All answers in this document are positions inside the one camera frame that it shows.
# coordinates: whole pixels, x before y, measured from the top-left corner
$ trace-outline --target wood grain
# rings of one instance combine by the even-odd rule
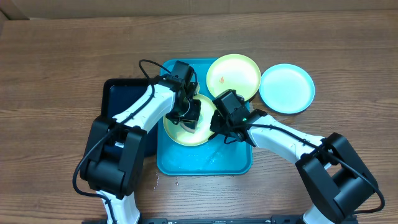
[[[71,183],[100,113],[103,83],[143,77],[141,58],[163,63],[230,53],[251,57],[262,72],[293,63],[311,74],[317,88],[311,107],[295,116],[271,114],[307,133],[345,135],[387,200],[382,212],[361,215],[361,223],[396,223],[398,11],[6,21],[0,37],[0,222],[103,218],[100,200],[77,195]],[[268,111],[258,97],[253,106]],[[264,149],[253,150],[244,175],[175,182],[157,170],[154,157],[146,159],[136,192],[143,217],[269,217],[303,213],[311,205],[295,167]],[[378,203],[372,197],[363,207]]]

